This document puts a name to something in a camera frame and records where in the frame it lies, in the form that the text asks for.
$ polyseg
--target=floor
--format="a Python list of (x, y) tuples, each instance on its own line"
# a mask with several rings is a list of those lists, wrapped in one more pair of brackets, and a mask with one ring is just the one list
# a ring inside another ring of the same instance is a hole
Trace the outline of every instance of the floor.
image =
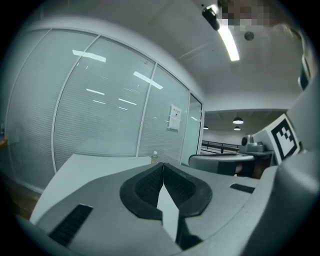
[(3, 174), (0, 175), (0, 179), (8, 192), (12, 212), (29, 220), (41, 194), (19, 185)]

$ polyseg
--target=ceiling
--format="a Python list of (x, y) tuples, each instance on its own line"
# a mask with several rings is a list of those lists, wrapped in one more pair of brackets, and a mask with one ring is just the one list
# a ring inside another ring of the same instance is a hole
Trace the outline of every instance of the ceiling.
[[(204, 124), (209, 130), (233, 131), (236, 126), (246, 134), (254, 134), (281, 116), (284, 111), (223, 111), (206, 112)], [(234, 124), (235, 117), (243, 119), (243, 124)]]
[[(61, 0), (42, 9), (82, 15), (124, 26), (164, 48), (210, 93), (229, 91), (299, 94), (302, 46), (281, 27), (230, 27), (240, 61), (231, 62), (218, 32), (202, 17), (210, 0)], [(254, 39), (246, 41), (246, 31)]]

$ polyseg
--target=desk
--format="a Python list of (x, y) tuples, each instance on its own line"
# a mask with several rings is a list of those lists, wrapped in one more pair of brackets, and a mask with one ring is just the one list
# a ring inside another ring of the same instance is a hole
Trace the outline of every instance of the desk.
[(43, 191), (30, 222), (36, 224), (52, 206), (90, 181), (150, 163), (149, 156), (103, 157), (73, 154)]

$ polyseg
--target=black rubber pad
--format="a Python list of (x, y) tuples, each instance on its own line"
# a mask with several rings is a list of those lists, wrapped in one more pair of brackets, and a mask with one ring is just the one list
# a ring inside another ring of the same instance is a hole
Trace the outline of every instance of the black rubber pad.
[(236, 183), (232, 184), (230, 186), (230, 188), (235, 189), (235, 190), (239, 190), (239, 191), (242, 191), (242, 192), (247, 192), (247, 193), (250, 193), (250, 194), (252, 194), (254, 192), (254, 190), (255, 190), (255, 188), (252, 187), (252, 186), (245, 186), (245, 185), (240, 185), (240, 184), (236, 184)]
[(68, 246), (92, 211), (91, 206), (79, 204), (51, 232), (50, 238), (62, 246)]

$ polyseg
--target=fluorescent light fixture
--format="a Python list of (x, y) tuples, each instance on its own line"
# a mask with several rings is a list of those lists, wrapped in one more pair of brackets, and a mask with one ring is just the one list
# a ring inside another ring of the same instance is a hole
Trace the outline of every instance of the fluorescent light fixture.
[(147, 83), (151, 83), (154, 87), (158, 88), (159, 90), (161, 90), (163, 88), (160, 84), (156, 83), (155, 81), (151, 81), (150, 78), (146, 77), (143, 74), (140, 74), (137, 71), (134, 72), (133, 75), (136, 76), (137, 78), (140, 78), (140, 79), (146, 81)]
[(92, 92), (92, 93), (96, 93), (96, 94), (101, 94), (101, 95), (105, 95), (103, 92), (100, 91), (96, 91), (96, 90), (90, 90), (90, 89), (86, 89), (88, 92)]
[(235, 40), (230, 32), (230, 29), (228, 28), (227, 25), (224, 25), (224, 26), (220, 26), (220, 29), (218, 30), (223, 42), (224, 42), (224, 45), (229, 53), (229, 56), (230, 56), (230, 60), (232, 62), (235, 62), (235, 61), (238, 61), (240, 60), (239, 58), (239, 54), (238, 54), (238, 50), (237, 50), (237, 47), (236, 47), (236, 43), (235, 43)]
[(76, 56), (88, 57), (90, 59), (94, 59), (94, 60), (97, 60), (100, 62), (106, 62), (106, 60), (107, 60), (105, 57), (102, 57), (102, 56), (99, 56), (99, 55), (96, 55), (96, 54), (93, 54), (90, 52), (83, 52), (80, 50), (72, 50), (72, 52)]
[(207, 9), (208, 10), (211, 9), (214, 14), (217, 14), (219, 12), (219, 8), (215, 4), (211, 4), (210, 6), (207, 7)]
[(244, 123), (244, 121), (242, 120), (241, 117), (236, 117), (234, 120), (233, 120), (233, 123), (235, 125), (242, 125)]
[(94, 102), (98, 102), (98, 103), (101, 103), (101, 104), (106, 104), (106, 103), (104, 103), (104, 102), (101, 102), (101, 101), (97, 101), (97, 100), (92, 100), (92, 101), (94, 101)]
[(119, 101), (126, 102), (126, 103), (130, 103), (130, 104), (132, 104), (132, 105), (137, 105), (136, 103), (133, 103), (133, 102), (124, 100), (124, 99), (122, 99), (122, 98), (119, 98)]

